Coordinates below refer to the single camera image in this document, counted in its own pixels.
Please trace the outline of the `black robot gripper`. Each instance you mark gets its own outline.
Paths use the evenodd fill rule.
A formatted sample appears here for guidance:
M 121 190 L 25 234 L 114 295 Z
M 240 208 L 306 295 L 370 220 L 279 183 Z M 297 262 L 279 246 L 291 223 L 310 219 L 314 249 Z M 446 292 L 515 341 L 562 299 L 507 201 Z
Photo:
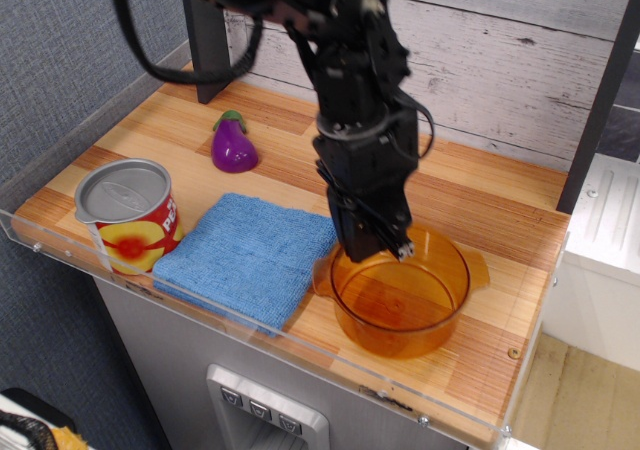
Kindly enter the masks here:
M 327 183 L 331 218 L 344 253 L 355 263 L 383 250 L 398 261 L 414 255 L 404 187 L 418 166 L 417 111 L 383 107 L 364 126 L 341 126 L 320 114 L 313 140 Z

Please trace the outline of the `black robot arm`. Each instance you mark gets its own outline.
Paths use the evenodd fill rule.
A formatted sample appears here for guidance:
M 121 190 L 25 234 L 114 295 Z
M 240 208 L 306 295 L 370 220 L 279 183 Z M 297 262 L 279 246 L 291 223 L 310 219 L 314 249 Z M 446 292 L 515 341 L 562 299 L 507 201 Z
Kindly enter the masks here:
M 410 257 L 405 184 L 420 158 L 420 108 L 401 89 L 408 52 L 388 0 L 204 1 L 278 24 L 296 45 L 317 96 L 316 165 L 346 255 Z

